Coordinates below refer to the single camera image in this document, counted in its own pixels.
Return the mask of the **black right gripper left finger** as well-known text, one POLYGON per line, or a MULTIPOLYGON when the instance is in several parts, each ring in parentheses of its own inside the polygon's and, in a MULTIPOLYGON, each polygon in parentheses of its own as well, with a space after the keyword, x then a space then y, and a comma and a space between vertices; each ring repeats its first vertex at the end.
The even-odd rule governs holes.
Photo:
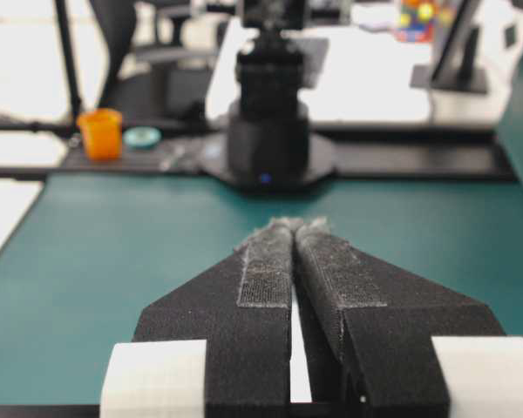
POLYGON ((207 417, 289 412, 295 224, 274 219, 145 307, 133 341, 205 340, 207 417))

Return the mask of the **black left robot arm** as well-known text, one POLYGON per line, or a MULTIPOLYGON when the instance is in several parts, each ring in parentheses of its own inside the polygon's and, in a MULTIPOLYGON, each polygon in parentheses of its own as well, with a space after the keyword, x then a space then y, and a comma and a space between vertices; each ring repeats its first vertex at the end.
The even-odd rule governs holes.
POLYGON ((223 133, 207 138, 199 161, 207 174, 249 191, 300 190, 336 168, 333 144, 310 130, 299 99, 307 56, 285 30, 300 30, 305 1, 240 1, 241 24, 257 35, 236 54, 239 97, 223 133))

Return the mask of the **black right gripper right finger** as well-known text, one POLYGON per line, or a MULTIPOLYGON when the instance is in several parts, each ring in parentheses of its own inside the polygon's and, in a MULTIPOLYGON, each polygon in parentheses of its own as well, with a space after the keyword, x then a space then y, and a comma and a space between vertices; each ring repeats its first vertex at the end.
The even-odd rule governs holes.
POLYGON ((488 305, 356 249, 316 219, 295 234, 301 281, 353 417, 446 417, 434 336, 502 336, 488 305))

